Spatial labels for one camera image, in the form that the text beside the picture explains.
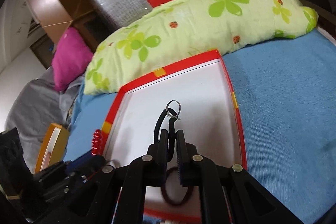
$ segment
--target silver screw head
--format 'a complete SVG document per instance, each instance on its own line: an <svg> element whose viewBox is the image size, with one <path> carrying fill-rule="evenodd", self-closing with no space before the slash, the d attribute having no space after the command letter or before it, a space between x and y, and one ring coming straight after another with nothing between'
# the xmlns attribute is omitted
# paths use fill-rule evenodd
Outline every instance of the silver screw head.
<svg viewBox="0 0 336 224"><path fill-rule="evenodd" d="M194 155L193 156L193 161L201 161L203 160L203 157L201 155Z"/></svg>
<svg viewBox="0 0 336 224"><path fill-rule="evenodd" d="M108 174L108 173L110 173L110 172L113 171L113 166L111 166L111 165L105 165L102 168L102 171L103 171L103 173Z"/></svg>
<svg viewBox="0 0 336 224"><path fill-rule="evenodd" d="M235 164L232 166L234 172L242 172L243 167L240 164Z"/></svg>
<svg viewBox="0 0 336 224"><path fill-rule="evenodd" d="M153 159L153 157L151 155L142 156L143 161L151 161L152 159Z"/></svg>

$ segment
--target pink pillow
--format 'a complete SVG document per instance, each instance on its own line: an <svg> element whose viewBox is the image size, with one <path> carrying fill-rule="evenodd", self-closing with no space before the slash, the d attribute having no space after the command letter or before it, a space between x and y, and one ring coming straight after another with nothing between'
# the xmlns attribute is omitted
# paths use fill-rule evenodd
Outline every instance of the pink pillow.
<svg viewBox="0 0 336 224"><path fill-rule="evenodd" d="M73 27L68 28L57 44L51 63L54 70L54 89L58 92L66 90L73 80L85 72L92 57L93 53L78 31Z"/></svg>

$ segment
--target red beads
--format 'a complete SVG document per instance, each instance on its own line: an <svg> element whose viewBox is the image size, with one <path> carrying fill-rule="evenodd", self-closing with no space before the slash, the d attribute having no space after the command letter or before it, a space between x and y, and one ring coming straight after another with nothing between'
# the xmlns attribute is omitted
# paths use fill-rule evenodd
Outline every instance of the red beads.
<svg viewBox="0 0 336 224"><path fill-rule="evenodd" d="M91 154L92 155L101 155L102 154L102 135L101 135L101 130L97 129L95 133L93 134L93 139L92 139L92 147L91 147Z"/></svg>

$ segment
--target black strap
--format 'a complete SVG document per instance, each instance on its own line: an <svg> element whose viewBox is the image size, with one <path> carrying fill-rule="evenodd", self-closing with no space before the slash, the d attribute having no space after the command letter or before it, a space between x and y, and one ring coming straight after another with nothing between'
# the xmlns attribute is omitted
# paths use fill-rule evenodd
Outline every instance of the black strap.
<svg viewBox="0 0 336 224"><path fill-rule="evenodd" d="M169 119L169 132L168 132L168 152L167 152L167 162L170 162L174 156L174 149L175 149L175 140L176 140L176 133L175 133L175 125L174 122L177 120L177 114L176 112L169 108L168 109L169 113L174 116L174 117L170 117ZM159 132L160 132L160 128L162 126L163 120L165 119L165 117L168 116L167 114L167 110L165 109L164 111L162 111L159 119L156 122L155 128L154 128L154 143L158 143L159 142ZM167 177L173 172L173 171L178 171L177 166L176 167L172 167L167 171ZM182 199L182 201L180 202L175 202L173 200L171 200L167 194L166 191L166 184L164 184L161 187L161 193L163 196L163 199L165 200L166 203L172 205L172 206L181 206L183 204L185 204L191 197L192 193L193 193L194 187L188 187L187 192L184 195L184 198Z"/></svg>

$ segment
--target blue bedspread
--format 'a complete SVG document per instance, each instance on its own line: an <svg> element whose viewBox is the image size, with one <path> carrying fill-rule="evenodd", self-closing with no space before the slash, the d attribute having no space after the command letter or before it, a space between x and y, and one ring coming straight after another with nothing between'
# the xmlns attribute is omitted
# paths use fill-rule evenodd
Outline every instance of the blue bedspread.
<svg viewBox="0 0 336 224"><path fill-rule="evenodd" d="M336 203L336 46L314 30L223 59L243 121L248 171L313 223ZM114 98L78 97L66 160L90 149Z"/></svg>

